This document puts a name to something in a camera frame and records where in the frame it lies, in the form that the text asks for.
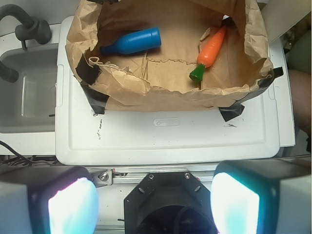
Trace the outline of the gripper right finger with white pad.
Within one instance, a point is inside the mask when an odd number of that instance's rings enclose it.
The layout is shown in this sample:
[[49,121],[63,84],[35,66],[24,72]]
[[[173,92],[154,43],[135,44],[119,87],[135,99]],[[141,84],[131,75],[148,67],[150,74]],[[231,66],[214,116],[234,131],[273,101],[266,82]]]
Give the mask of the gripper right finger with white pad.
[[221,234],[309,234],[312,161],[223,161],[214,172],[210,201]]

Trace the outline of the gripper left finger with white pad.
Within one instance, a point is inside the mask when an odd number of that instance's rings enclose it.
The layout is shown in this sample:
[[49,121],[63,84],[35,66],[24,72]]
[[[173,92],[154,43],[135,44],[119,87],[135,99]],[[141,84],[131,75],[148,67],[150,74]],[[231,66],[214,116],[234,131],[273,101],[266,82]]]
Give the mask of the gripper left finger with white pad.
[[92,234],[99,198],[82,166],[0,168],[2,234]]

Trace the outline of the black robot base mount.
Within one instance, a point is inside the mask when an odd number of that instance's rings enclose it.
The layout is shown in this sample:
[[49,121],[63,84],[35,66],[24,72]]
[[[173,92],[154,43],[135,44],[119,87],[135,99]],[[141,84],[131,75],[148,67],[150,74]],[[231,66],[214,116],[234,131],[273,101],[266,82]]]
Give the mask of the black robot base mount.
[[127,234],[216,234],[210,191],[182,173],[144,178],[124,199]]

